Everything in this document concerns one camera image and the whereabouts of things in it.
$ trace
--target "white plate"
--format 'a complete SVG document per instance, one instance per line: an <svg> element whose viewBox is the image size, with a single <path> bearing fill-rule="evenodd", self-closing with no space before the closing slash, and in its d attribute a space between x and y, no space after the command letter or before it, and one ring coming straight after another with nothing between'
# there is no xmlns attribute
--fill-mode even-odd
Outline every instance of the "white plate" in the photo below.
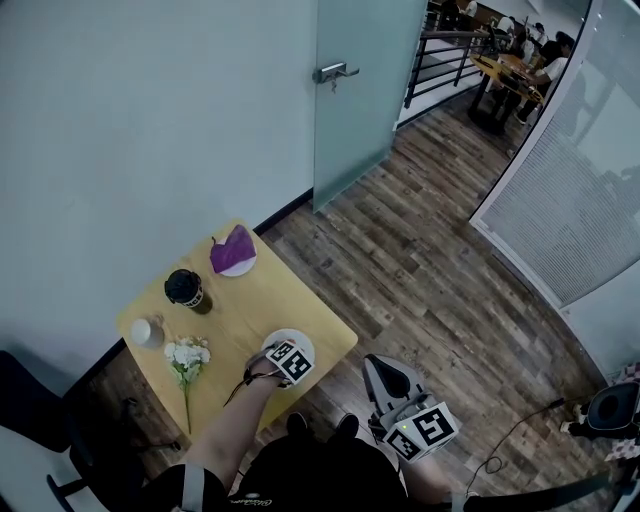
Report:
<svg viewBox="0 0 640 512"><path fill-rule="evenodd" d="M226 241L227 237L225 236L218 243L224 245ZM256 253L253 258L249 258L248 260L236 263L233 267L229 267L227 270L220 272L220 274L227 277L239 277L249 272L249 270L251 270L256 264L256 260L258 259L258 250L256 249L256 244L253 244L253 250Z"/></svg>
<svg viewBox="0 0 640 512"><path fill-rule="evenodd" d="M306 334L295 329L280 329L279 331L272 332L271 334L269 334L269 336L267 336L267 339L264 340L261 350L270 347L277 341L284 340L295 341L296 345L298 345L305 353L305 355L309 358L311 364L315 364L316 351L313 348L313 343L311 343L311 340L307 337Z"/></svg>

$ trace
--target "black cup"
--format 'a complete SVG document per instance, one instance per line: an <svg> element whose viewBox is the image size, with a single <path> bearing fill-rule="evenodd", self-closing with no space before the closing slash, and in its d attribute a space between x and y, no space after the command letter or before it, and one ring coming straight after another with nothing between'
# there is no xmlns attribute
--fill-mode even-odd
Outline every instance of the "black cup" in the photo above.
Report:
<svg viewBox="0 0 640 512"><path fill-rule="evenodd" d="M202 289L200 276L186 269L173 272L164 283L164 293L172 303L182 304L199 315L213 308L211 298Z"/></svg>

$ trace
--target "white cup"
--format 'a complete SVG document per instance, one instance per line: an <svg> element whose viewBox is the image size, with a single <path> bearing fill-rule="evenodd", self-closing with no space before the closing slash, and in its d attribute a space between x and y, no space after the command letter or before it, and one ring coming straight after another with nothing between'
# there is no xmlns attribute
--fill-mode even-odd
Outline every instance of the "white cup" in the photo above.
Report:
<svg viewBox="0 0 640 512"><path fill-rule="evenodd" d="M158 348L164 341L162 327L144 318L138 318L131 324L131 339L144 348Z"/></svg>

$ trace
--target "table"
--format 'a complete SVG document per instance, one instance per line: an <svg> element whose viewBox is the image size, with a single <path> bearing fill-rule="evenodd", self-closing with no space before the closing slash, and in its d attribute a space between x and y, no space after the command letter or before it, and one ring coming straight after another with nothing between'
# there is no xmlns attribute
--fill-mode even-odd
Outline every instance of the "table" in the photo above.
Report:
<svg viewBox="0 0 640 512"><path fill-rule="evenodd" d="M215 234L227 236L234 220ZM304 332L315 348L315 368L297 386L278 389L267 404L259 430L271 423L313 387L358 341L340 320L251 230L257 250L255 266L244 276L214 274L209 261L213 242L206 238L167 272L158 276L117 317L117 326L149 385L172 418L194 438L218 414L233 388L242 380L244 364L258 352L273 331L293 328ZM213 299L213 310L198 315L164 294L164 282L178 268L197 272L203 288ZM137 318L158 317L165 333L164 344L182 336L202 336L209 341L211 362L192 385L189 397L191 434L187 433L184 397L170 373L163 347L149 350L130 338Z"/></svg>
<svg viewBox="0 0 640 512"><path fill-rule="evenodd" d="M475 64L475 66L484 73L484 76L482 77L482 82L480 82L480 88L478 89L478 92L476 93L473 103L471 104L471 107L469 108L469 111L468 111L468 114L471 120L474 123L476 123L478 126L480 126L482 129L489 131L491 133L494 133L496 135L504 133L504 125L506 124L507 119L513 112L513 109L515 108L515 105L511 105L509 102L507 102L507 105L505 106L504 112L500 117L500 119L496 119L498 111L502 106L502 102L500 101L496 102L495 106L493 107L493 110L491 111L491 114L485 114L484 112L478 111L478 105L480 104L480 101L484 96L484 92L485 92L485 89L487 88L487 85L489 85L489 80L493 80L501 84L503 87L509 89L510 91L515 92L516 94L519 94L526 100L535 101L536 103L544 102L544 97L542 96L542 94L540 94L540 92L537 89L530 91L529 88L523 85L520 85L520 87L516 89L506 85L505 83L502 82L502 80L500 80L500 73L504 73L506 75L511 74L512 67L514 67L514 64L512 62L501 64L493 59L489 59L487 57L481 57L480 55L477 55L477 54L472 55L470 59L471 59L471 62L473 62L473 64Z"/></svg>
<svg viewBox="0 0 640 512"><path fill-rule="evenodd" d="M520 57L516 57L515 55L511 55L510 53L501 53L500 54L500 62L503 66L508 67L513 71L517 71L520 74L524 74L527 72L527 65L522 62Z"/></svg>

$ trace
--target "cable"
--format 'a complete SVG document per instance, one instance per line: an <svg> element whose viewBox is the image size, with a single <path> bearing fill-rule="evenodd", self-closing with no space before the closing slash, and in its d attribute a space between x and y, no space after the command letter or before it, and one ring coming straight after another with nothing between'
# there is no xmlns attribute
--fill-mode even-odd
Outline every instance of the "cable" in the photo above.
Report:
<svg viewBox="0 0 640 512"><path fill-rule="evenodd" d="M509 432L507 432L502 437L502 439L500 439L500 441L495 446L495 448L493 450L491 450L491 453L485 459L485 461L477 467L477 469L473 473L473 478L471 478L471 482L469 482L469 485L467 485L467 491L465 492L465 498L469 496L469 491L471 490L471 486L473 485L473 482L475 482L476 477L478 476L478 472L480 471L480 469L482 469L484 467L484 471L485 471L485 473L487 475L493 475L493 474L497 473L498 471L500 471L502 469L502 465L503 465L502 464L502 459L500 457L494 456L493 454L496 453L498 448L500 448L500 445L502 445L502 443L504 443L507 440L507 438L513 433L513 431L516 428L518 428L518 426L521 423L526 422L527 420L533 418L537 414L540 414L540 413L542 413L544 411L551 411L553 409L557 409L558 407L562 407L564 404L567 404L569 402L575 402L577 400L582 400L583 398L591 398L592 396L593 396L593 394L591 394L591 395L583 395L583 396L579 396L579 397L576 397L576 398L571 398L569 400L565 400L564 398L558 398L557 400L554 400L549 405L545 406L544 408L540 409L539 411L532 412L531 414L529 414L529 416L526 416L526 417L522 418L521 420L519 420L513 427L511 427L511 430L509 430ZM498 467L496 469L492 470L492 471L489 471L489 463L492 460L496 460L498 462Z"/></svg>
<svg viewBox="0 0 640 512"><path fill-rule="evenodd" d="M231 392L231 394L229 395L229 398L227 398L227 401L224 403L224 405L222 407L226 407L227 404L229 402L231 402L231 400L233 400L233 397L236 396L236 393L240 390L240 388L244 385L244 384L249 384L252 380L254 379L262 379L265 377L278 377L278 378L282 378L282 375L276 375L277 373L281 373L280 370L273 370L272 372L269 373L255 373L253 375L250 375L249 377L247 377L246 379L242 380L235 388L233 388L233 391Z"/></svg>

